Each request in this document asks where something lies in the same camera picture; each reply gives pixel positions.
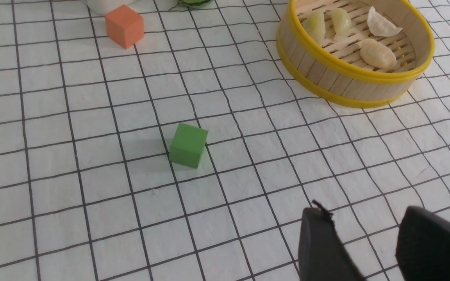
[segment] white grid mat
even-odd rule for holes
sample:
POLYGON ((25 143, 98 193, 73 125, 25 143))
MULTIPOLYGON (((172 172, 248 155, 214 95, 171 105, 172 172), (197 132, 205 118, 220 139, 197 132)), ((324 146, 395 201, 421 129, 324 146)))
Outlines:
POLYGON ((0 0, 0 281, 295 281, 312 199, 369 280, 402 280, 405 208, 450 221, 450 0, 412 1, 436 57, 373 110, 286 72, 286 0, 173 2, 132 5, 124 50, 80 2, 0 0), (209 130, 199 169, 168 161, 179 122, 209 130))

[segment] foam block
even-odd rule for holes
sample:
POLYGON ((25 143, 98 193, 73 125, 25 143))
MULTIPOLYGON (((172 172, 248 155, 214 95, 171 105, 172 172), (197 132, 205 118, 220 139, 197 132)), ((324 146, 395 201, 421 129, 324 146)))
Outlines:
POLYGON ((122 5, 105 15, 107 35, 127 49, 143 38, 143 17, 122 5))
POLYGON ((170 146, 170 161, 197 169, 206 145, 207 130, 178 124, 170 146))

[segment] orange cube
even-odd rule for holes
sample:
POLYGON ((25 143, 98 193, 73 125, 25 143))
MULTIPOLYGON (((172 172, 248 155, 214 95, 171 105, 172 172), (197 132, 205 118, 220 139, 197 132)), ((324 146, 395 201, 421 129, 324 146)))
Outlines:
POLYGON ((143 38, 143 17, 122 5, 105 15, 107 35, 127 49, 143 38))

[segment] dumpling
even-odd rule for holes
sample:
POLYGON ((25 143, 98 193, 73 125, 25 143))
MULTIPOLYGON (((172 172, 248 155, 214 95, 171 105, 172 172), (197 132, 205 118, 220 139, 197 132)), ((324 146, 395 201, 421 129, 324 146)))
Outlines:
POLYGON ((302 23, 303 29, 317 44, 325 39, 324 12, 315 11, 302 23))
POLYGON ((334 41, 340 42, 348 38, 350 27, 352 27, 352 20, 348 13, 341 8, 331 11, 332 24, 334 25, 334 41))
POLYGON ((380 42, 367 38, 359 44, 361 57, 367 64, 379 69, 390 69, 397 64, 393 51, 380 42))
POLYGON ((374 7, 369 8, 368 26, 374 36, 390 37, 402 30, 402 27, 396 27, 391 21, 380 15, 374 7))

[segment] grid paper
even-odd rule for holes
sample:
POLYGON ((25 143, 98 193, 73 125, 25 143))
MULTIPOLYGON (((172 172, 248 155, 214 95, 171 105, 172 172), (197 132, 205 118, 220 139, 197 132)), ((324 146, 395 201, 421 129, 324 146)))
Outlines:
POLYGON ((295 281, 312 199, 368 280, 403 280, 405 208, 450 221, 450 0, 411 2, 435 58, 358 110, 287 73, 286 0, 141 0, 128 50, 80 2, 0 0, 0 281, 295 281), (209 130, 198 169, 168 161, 180 122, 209 130))

